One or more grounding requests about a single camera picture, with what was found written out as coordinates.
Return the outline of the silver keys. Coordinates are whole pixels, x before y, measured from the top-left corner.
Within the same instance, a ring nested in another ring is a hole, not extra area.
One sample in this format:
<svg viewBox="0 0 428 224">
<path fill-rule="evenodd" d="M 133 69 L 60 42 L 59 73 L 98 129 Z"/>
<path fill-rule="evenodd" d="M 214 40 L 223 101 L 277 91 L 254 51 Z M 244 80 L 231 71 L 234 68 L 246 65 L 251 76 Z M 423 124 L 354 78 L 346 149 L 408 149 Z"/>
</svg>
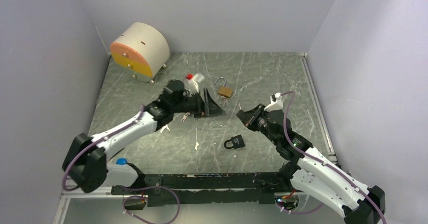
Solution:
<svg viewBox="0 0 428 224">
<path fill-rule="evenodd" d="M 221 96 L 223 106 L 228 106 L 228 98 L 225 96 Z"/>
<path fill-rule="evenodd" d="M 182 122 L 186 121 L 191 115 L 192 115 L 192 113 L 190 113 L 190 112 L 184 113 L 182 118 L 181 118 L 181 121 Z"/>
</svg>

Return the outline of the large brass padlock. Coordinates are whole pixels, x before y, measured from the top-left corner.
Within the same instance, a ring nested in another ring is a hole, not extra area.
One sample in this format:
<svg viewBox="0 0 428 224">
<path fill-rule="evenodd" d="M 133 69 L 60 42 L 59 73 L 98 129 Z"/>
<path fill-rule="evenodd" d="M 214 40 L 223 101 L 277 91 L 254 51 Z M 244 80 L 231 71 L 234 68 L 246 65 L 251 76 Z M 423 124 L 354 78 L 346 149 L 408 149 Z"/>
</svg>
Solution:
<svg viewBox="0 0 428 224">
<path fill-rule="evenodd" d="M 223 85 L 219 88 L 218 95 L 225 98 L 230 98 L 234 91 L 233 88 L 227 86 L 227 79 L 224 77 L 218 77 L 215 80 L 215 84 L 217 84 L 220 80 L 223 80 Z"/>
</svg>

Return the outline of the black padlock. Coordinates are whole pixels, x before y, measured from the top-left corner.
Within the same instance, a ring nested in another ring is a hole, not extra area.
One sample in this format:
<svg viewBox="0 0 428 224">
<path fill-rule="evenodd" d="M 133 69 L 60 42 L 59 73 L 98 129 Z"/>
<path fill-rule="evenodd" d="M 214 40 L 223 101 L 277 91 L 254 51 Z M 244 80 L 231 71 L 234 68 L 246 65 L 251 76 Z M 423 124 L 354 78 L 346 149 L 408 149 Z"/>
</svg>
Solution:
<svg viewBox="0 0 428 224">
<path fill-rule="evenodd" d="M 226 149 L 239 149 L 245 147 L 245 142 L 242 135 L 231 137 L 223 143 Z"/>
</svg>

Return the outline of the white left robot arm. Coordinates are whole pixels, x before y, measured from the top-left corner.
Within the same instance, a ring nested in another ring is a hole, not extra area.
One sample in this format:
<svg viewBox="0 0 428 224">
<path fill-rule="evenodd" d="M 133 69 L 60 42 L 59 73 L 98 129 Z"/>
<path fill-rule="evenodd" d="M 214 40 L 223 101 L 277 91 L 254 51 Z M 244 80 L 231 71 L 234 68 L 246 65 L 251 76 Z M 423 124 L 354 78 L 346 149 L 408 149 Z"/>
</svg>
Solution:
<svg viewBox="0 0 428 224">
<path fill-rule="evenodd" d="M 131 163 L 108 161 L 136 140 L 159 131 L 175 114 L 189 113 L 195 118 L 217 117 L 225 111 L 212 99 L 207 89 L 189 91 L 181 80 L 170 80 L 160 96 L 142 105 L 136 115 L 104 132 L 77 135 L 62 164 L 63 191 L 81 189 L 91 193 L 101 186 L 122 186 L 132 194 L 147 186 L 145 174 Z"/>
</svg>

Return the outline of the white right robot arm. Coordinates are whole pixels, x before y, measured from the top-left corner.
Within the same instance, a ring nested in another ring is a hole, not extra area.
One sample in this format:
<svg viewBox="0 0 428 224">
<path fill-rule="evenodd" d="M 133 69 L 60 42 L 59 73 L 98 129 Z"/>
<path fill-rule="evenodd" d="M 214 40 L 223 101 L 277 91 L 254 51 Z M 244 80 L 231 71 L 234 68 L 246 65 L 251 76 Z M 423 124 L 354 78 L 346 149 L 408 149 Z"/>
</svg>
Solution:
<svg viewBox="0 0 428 224">
<path fill-rule="evenodd" d="M 278 172 L 278 186 L 305 192 L 334 210 L 345 223 L 386 223 L 385 192 L 369 187 L 333 164 L 313 144 L 294 132 L 287 113 L 267 111 L 263 104 L 236 114 L 249 130 L 260 132 L 287 164 Z"/>
</svg>

